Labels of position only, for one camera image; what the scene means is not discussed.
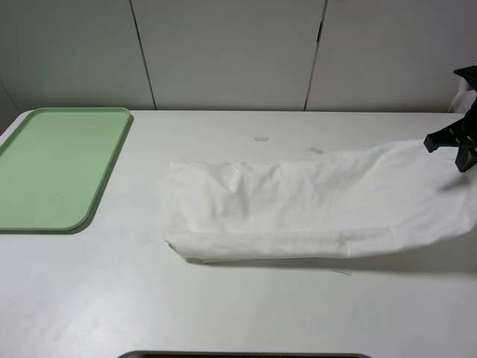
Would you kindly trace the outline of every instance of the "green tray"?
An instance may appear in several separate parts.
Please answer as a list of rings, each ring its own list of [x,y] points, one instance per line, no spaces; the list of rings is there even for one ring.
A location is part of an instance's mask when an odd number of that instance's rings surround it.
[[[0,233],[64,232],[84,223],[129,122],[125,108],[29,113],[0,147]]]

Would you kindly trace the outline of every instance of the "white cabinet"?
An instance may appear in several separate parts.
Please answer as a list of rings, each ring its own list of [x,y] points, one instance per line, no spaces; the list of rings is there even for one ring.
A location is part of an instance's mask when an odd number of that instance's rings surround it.
[[[133,0],[158,109],[303,110],[324,0]]]
[[[445,111],[477,62],[475,0],[329,0],[308,110]]]
[[[0,84],[0,134],[7,129],[10,123],[13,122],[18,115],[18,111],[14,104]]]
[[[0,49],[20,111],[154,108],[128,0],[0,1]]]

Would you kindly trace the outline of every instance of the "crumpled fabric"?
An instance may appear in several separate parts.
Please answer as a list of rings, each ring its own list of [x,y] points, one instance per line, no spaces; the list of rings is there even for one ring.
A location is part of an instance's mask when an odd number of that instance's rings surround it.
[[[421,141],[312,160],[171,163],[165,240],[203,261],[366,257],[431,245],[477,222],[475,168]]]

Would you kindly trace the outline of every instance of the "table surface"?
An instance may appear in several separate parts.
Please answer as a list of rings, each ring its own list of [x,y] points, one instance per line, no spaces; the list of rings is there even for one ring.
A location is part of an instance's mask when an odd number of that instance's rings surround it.
[[[310,147],[422,139],[460,115],[132,114],[86,230],[0,236],[1,357],[116,358],[134,350],[476,356],[471,236],[383,257],[215,265],[186,262],[161,237],[172,160],[313,157]]]

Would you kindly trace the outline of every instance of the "cabinet door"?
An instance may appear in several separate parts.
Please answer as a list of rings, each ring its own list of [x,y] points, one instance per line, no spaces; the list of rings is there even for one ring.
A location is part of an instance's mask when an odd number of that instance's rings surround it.
[[[18,111],[0,84],[0,134],[18,116]]]
[[[21,111],[153,109],[128,0],[0,1],[0,80]]]
[[[308,110],[446,111],[477,62],[475,0],[330,0]]]
[[[133,0],[158,109],[303,110],[322,0]]]

